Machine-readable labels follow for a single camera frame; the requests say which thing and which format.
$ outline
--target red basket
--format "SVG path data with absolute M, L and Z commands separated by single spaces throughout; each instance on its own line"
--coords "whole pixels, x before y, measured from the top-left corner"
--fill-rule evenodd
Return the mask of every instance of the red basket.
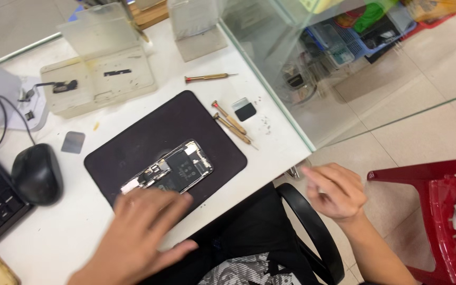
M 418 22 L 418 25 L 416 26 L 416 28 L 412 31 L 410 31 L 407 35 L 405 36 L 402 36 L 400 39 L 402 41 L 408 39 L 409 37 L 413 36 L 414 34 L 416 34 L 417 32 L 423 30 L 423 29 L 432 29 L 432 28 L 435 28 L 437 26 L 439 26 L 440 24 L 444 23 L 446 20 L 448 20 L 449 18 L 453 17 L 456 15 L 456 12 L 451 14 L 451 15 L 448 15 L 446 17 L 443 17 L 439 20 L 435 20 L 434 22 L 432 23 L 425 23 L 425 22 Z

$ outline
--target black mouse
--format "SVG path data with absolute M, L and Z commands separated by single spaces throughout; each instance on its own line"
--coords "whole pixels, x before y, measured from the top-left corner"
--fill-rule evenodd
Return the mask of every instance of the black mouse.
M 22 198 L 35 205 L 52 205 L 63 194 L 63 178 L 56 155 L 47 144 L 38 144 L 17 155 L 12 179 Z

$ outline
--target disassembled iphone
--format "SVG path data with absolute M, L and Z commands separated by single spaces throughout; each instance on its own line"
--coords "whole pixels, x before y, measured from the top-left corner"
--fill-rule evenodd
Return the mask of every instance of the disassembled iphone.
M 123 194 L 133 188 L 157 187 L 186 192 L 214 169 L 198 143 L 189 139 L 121 186 Z

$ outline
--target white table surface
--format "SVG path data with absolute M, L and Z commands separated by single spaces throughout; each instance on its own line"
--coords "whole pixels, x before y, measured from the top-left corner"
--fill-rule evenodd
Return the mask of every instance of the white table surface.
M 247 167 L 180 222 L 166 237 L 163 248 L 184 240 L 310 154 L 231 42 L 225 49 L 184 63 L 174 43 L 169 20 L 145 32 L 153 44 L 149 62 L 159 85 L 157 92 L 73 119 L 49 114 L 45 127 L 33 133 L 37 143 L 54 148 L 63 175 L 64 195 L 53 206 L 37 207 L 0 240 L 0 256 L 21 278 L 22 284 L 65 284 L 69 275 L 91 256 L 113 212 L 86 171 L 84 158 L 183 90 L 193 91 L 212 114 L 216 113 L 210 106 L 213 100 L 218 100 L 229 113 L 232 113 L 230 106 L 235 101 L 244 97 L 252 101 L 257 114 L 242 125 L 259 151 L 227 132 L 246 155 Z M 39 76 L 44 65 L 74 56 L 73 49 L 60 39 L 2 67 L 18 75 Z M 240 75 L 217 81 L 184 83 L 185 75 L 216 73 Z M 68 131 L 86 134 L 79 155 L 60 151 Z M 0 163 L 10 171 L 16 155 L 30 145 L 26 133 L 8 132 L 0 146 Z

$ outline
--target red plastic chair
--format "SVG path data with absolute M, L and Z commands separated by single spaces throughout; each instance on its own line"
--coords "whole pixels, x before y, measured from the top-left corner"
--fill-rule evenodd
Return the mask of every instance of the red plastic chair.
M 368 181 L 413 185 L 420 195 L 421 212 L 436 263 L 433 272 L 407 268 L 416 280 L 429 285 L 456 284 L 456 160 L 411 165 L 369 172 Z

